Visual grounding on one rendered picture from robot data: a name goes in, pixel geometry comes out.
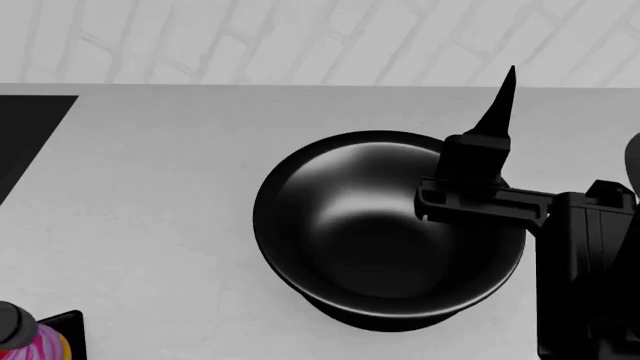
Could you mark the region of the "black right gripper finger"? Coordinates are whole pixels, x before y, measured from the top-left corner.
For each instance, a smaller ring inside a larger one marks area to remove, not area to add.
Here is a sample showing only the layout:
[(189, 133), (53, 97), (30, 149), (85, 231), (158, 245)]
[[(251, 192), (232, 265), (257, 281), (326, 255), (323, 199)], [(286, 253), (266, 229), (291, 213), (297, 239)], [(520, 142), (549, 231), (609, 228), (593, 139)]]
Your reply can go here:
[(437, 179), (463, 184), (498, 185), (511, 150), (509, 126), (516, 92), (512, 66), (486, 113), (463, 134), (444, 140), (436, 169)]
[(629, 183), (636, 195), (640, 195), (640, 132), (625, 147), (624, 163)]

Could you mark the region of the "black mixing bowl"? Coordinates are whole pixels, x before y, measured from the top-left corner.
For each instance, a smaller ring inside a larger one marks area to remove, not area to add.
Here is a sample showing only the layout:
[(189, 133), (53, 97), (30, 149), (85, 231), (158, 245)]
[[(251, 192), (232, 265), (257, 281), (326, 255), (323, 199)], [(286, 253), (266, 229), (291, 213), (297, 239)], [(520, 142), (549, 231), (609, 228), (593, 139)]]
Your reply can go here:
[(443, 143), (402, 131), (356, 131), (288, 155), (253, 207), (271, 269), (333, 319), (376, 332), (441, 323), (505, 284), (526, 233), (417, 218), (420, 180)]

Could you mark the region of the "black baking tray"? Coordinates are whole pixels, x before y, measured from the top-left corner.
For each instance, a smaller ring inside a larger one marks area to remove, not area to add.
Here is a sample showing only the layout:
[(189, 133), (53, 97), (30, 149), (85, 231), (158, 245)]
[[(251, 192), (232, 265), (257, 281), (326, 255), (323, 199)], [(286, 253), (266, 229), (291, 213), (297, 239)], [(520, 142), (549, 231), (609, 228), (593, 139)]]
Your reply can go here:
[(81, 311), (72, 310), (39, 320), (58, 333), (64, 360), (88, 360), (84, 317)]

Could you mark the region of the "black cooktop panel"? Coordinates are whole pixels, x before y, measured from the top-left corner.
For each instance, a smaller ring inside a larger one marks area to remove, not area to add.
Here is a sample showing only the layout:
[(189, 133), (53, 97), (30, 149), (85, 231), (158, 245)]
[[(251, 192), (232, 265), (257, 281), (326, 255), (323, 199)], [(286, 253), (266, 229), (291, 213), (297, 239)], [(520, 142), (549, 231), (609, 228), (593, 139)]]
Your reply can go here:
[(77, 99), (76, 95), (0, 95), (0, 205)]

